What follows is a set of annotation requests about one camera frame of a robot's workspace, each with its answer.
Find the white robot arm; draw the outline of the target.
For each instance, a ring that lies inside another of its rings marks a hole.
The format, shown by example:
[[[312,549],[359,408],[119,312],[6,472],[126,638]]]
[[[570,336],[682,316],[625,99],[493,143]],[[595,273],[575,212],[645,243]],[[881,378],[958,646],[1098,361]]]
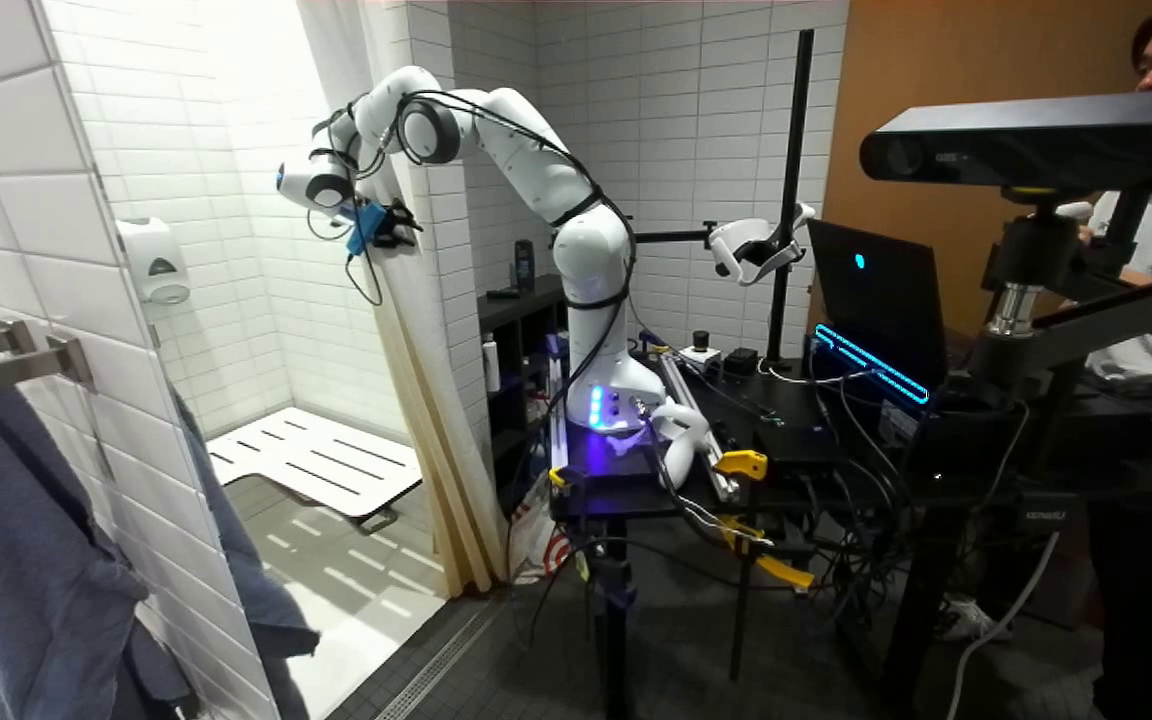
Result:
[[[332,108],[308,153],[274,169],[274,193],[353,225],[353,248],[412,248],[419,220],[376,187],[391,156],[452,163],[477,140],[524,210],[550,232],[569,308],[564,415],[589,432],[632,432],[663,408],[663,381],[629,353],[625,304],[636,265],[629,215],[515,89],[444,89],[403,65]]]

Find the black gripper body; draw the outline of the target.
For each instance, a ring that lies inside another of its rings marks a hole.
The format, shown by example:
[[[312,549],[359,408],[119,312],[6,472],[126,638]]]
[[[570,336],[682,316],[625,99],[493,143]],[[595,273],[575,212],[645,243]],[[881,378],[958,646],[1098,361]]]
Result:
[[[371,243],[379,254],[412,254],[419,232],[425,225],[417,220],[417,212],[403,200],[391,200],[376,225]]]

